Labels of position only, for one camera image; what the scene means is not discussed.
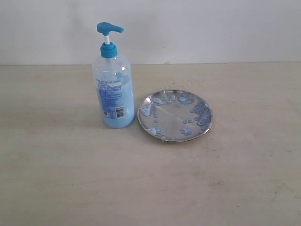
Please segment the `blue pump soap bottle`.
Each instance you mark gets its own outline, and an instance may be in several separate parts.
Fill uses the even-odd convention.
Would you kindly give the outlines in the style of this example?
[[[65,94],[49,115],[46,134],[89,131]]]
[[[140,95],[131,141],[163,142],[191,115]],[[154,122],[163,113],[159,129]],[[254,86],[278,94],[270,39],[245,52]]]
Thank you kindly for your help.
[[[124,128],[135,118],[131,64],[109,38],[110,32],[122,33],[124,29],[108,22],[96,28],[104,36],[100,55],[92,64],[101,115],[108,127]]]

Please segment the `round steel plate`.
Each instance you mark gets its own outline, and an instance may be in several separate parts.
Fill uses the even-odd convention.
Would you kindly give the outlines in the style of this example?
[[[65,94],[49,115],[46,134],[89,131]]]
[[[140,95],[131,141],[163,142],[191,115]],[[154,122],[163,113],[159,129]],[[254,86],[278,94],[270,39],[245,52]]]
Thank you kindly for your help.
[[[137,119],[151,136],[167,142],[185,142],[206,134],[213,111],[198,95],[167,89],[148,95],[139,105]]]

